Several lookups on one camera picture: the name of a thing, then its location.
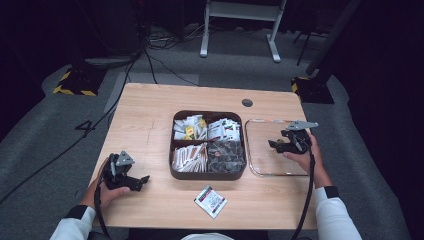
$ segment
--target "black curtain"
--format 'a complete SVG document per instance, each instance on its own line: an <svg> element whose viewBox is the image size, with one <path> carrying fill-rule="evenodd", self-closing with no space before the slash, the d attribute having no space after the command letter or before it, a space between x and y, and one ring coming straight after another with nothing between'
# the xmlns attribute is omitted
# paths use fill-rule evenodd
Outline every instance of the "black curtain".
<svg viewBox="0 0 424 240"><path fill-rule="evenodd" d="M355 126L413 239L424 228L423 16L422 1L363 0L320 66L346 88Z"/></svg>
<svg viewBox="0 0 424 240"><path fill-rule="evenodd" d="M54 14L48 5L49 1L63 7L66 14ZM110 5L103 4L101 7L107 8ZM103 37L95 13L92 1L0 0L0 110L4 116L0 141L44 98L41 84L45 78L64 65L72 64L67 50L80 50L82 58L107 56L105 46L96 36ZM112 19L110 21L122 21L119 15L111 15L109 18ZM63 32L74 36L73 46L64 41L66 36ZM135 31L133 36L119 36L123 43L131 37L137 39Z"/></svg>

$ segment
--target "wooden table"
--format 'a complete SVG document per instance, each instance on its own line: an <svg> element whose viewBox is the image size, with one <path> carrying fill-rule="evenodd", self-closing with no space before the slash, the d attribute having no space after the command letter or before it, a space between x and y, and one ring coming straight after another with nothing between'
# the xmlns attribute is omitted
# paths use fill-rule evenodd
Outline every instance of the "wooden table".
<svg viewBox="0 0 424 240"><path fill-rule="evenodd" d="M243 99L253 106L242 105ZM125 86L92 180L110 153L125 150L135 164L128 175L150 180L140 192L115 200L105 211L114 227L191 229L295 229L302 213L308 177L258 177L246 167L236 181L188 181L172 177L169 147L172 119L181 110L234 112L249 119L305 120L291 92L129 83ZM212 219L194 203L207 185L228 199ZM304 229L316 229L312 199Z"/></svg>

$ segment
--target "gray carpet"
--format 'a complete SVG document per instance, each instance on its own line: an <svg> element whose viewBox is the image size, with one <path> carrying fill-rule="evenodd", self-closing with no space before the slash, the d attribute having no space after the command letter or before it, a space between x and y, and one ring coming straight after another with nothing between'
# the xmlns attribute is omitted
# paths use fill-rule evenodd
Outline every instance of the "gray carpet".
<svg viewBox="0 0 424 240"><path fill-rule="evenodd" d="M209 55L200 58L201 39L167 50L149 50L180 76L197 79L199 86L291 91L290 80L305 76L316 50L308 49L296 66L302 41L292 44L295 34L279 33L276 38L282 61L273 62L265 42L269 30L252 34L217 32L211 35ZM152 60L156 74L172 74ZM52 73L43 83L46 97L12 129L0 143L1 196L35 170L68 148L83 134L74 128L103 114L114 88L122 84L125 67L109 70L99 95L72 96L52 91L68 66ZM143 55L131 69L131 80L144 81L150 66ZM350 216L363 239L410 239L398 200L375 167L366 146L352 123L348 96L332 77L328 87L334 105L302 104L307 119L318 122L318 138L328 172L339 187ZM0 239L47 239L68 210L79 202L89 184L104 142L106 117L96 129L53 164L38 173L0 205ZM125 239L127 229L112 228L114 239ZM290 239L293 231L270 231L270 239ZM318 239L316 231L301 236Z"/></svg>

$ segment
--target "wire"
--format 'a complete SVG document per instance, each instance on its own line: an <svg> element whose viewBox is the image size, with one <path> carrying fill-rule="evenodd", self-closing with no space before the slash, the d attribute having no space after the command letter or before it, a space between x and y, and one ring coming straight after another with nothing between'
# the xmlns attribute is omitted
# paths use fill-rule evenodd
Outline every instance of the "wire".
<svg viewBox="0 0 424 240"><path fill-rule="evenodd" d="M130 64L130 67L128 68L128 71L126 73L125 81L124 81L124 84L123 84L123 86L121 88L121 91L119 93L119 96L116 99L115 103L109 108L109 110L91 128L89 128L87 131L85 131L85 133L81 137L79 137L73 144L71 144L68 148L66 148L64 151L62 151L60 154L58 154L52 160L50 160L49 162L47 162L46 164L44 164L42 167L40 167L39 169L37 169L31 175L29 175L24 180L22 180L19 184L17 184L12 190L10 190L4 197L1 198L0 205L3 204L3 202L6 201L6 199L9 198L10 195L12 195L16 190L18 190L22 185L24 185L26 182L28 182L31 178L33 178L35 175L37 175L43 169L45 169L46 167L50 166L56 160L58 160L59 158L61 158L63 155L65 155L73 147L75 147L83 138L85 138L93 129L95 129L95 127L112 111L112 109L115 108L115 105L118 103L118 100L121 98L121 95L122 95L122 92L124 90L124 86L125 86L126 80L128 78L128 75L129 75L129 72L130 72L132 66L134 65L135 61L139 57L140 57L140 54L138 54L138 57Z"/></svg>
<svg viewBox="0 0 424 240"><path fill-rule="evenodd" d="M164 68L166 68L168 71L170 71L171 73L173 73L176 77L178 77L179 79L183 80L184 82L187 82L187 83L193 84L194 86L199 86L199 85L197 85L197 84L195 84L195 83L193 83L193 82L190 82L190 81L188 81L188 80L186 80L186 79L182 78L182 77L181 77L181 76L179 76L178 74L176 74L174 71L172 71L172 69L170 69L170 68L168 68L167 66L165 66L165 64L164 64L161 60L158 60L158 59L156 59L156 58L154 58L154 57L152 57L152 56L150 56L150 58L152 58L153 60L155 60L155 61L157 61L157 62L160 62Z"/></svg>
<svg viewBox="0 0 424 240"><path fill-rule="evenodd" d="M113 157L113 156L112 156L112 154L109 156L109 159L108 159L108 161L107 161L107 163L106 163L106 164L110 164L111 157ZM96 186L96 190L95 190L95 192L94 192L94 208L95 208L95 210L96 210L97 218L99 219L100 226L101 226L101 228L102 228L103 234L105 234L108 238L110 238L109 232L107 231L107 228L106 228L105 220L104 220L104 218L103 218L102 210L101 210L101 208L100 208L100 205L101 205L101 199L100 199L100 196L101 196L101 189L102 189L102 188L100 187L100 185L101 185L101 184L102 184L102 182L103 182L103 178L104 178L104 168L105 168L105 167L106 167L106 165L103 167L103 169L101 169L102 173L100 174L100 177L99 177L99 179L97 180L97 186Z"/></svg>
<svg viewBox="0 0 424 240"><path fill-rule="evenodd" d="M155 83L158 84L158 82L156 81L155 71L153 70L152 60L150 60L149 53L147 53L146 49L144 49L144 52L146 53L147 59L149 60L150 70L152 71L153 81L155 81Z"/></svg>
<svg viewBox="0 0 424 240"><path fill-rule="evenodd" d="M305 222L306 213L308 212L309 203L311 202L312 197L312 189L314 186L314 169L315 169L315 157L312 153L311 147L309 144L301 139L296 137L298 140L300 140L303 144L305 144L307 150L309 151L309 157L310 157L310 163L309 163L309 186L308 186L308 193L306 195L305 205L303 206L302 215L299 220L299 224L297 225L296 231L294 232L291 240L296 240L297 236L299 236L300 231L302 230L303 223Z"/></svg>
<svg viewBox="0 0 424 240"><path fill-rule="evenodd" d="M164 50L164 49L171 49L173 47L175 47L176 45L180 44L180 43L186 43L186 42L190 42L193 39L196 39L198 37L203 37L203 34L201 35L195 35L192 36L193 34L195 34L198 30L202 29L205 26L205 24L200 25L199 27L197 27L196 29L194 29L193 31L191 31L187 36L183 37L184 40L178 40L178 37L175 36L166 36L165 33L160 32L160 31L156 31L153 32L153 34L151 34L148 38L148 44L147 47L153 50ZM152 39L152 35L158 35L158 37ZM155 41L165 41L165 44L162 46L158 46L158 45L153 45L152 42Z"/></svg>

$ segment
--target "white stand leg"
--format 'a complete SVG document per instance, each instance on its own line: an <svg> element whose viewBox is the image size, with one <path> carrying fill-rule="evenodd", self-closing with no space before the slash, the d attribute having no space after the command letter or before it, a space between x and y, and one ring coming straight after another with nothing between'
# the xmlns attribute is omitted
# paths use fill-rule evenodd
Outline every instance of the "white stand leg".
<svg viewBox="0 0 424 240"><path fill-rule="evenodd" d="M278 27L280 26L281 17L283 16L284 7L286 5L286 1L282 1L280 5L280 9L278 11L278 15L274 22L274 27L272 28L272 34L266 35L266 40L268 42L269 49L271 50L272 58L274 62L279 63L281 61L280 55L278 54L277 47L275 46L275 36L277 35Z"/></svg>
<svg viewBox="0 0 424 240"><path fill-rule="evenodd" d="M210 13L210 0L206 2L205 9L205 30L203 32L202 46L200 47L200 57L206 57L208 55L208 44L209 44L209 13Z"/></svg>

